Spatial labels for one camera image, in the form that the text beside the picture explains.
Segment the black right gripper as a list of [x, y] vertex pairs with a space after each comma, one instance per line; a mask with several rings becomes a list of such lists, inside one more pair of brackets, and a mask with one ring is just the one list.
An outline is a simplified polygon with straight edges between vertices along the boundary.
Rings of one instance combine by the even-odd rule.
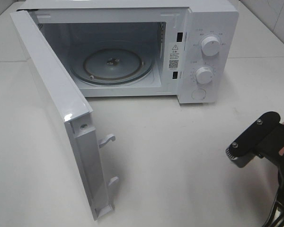
[[272, 129], [257, 145], [257, 151], [278, 168], [278, 190], [284, 195], [284, 125]]

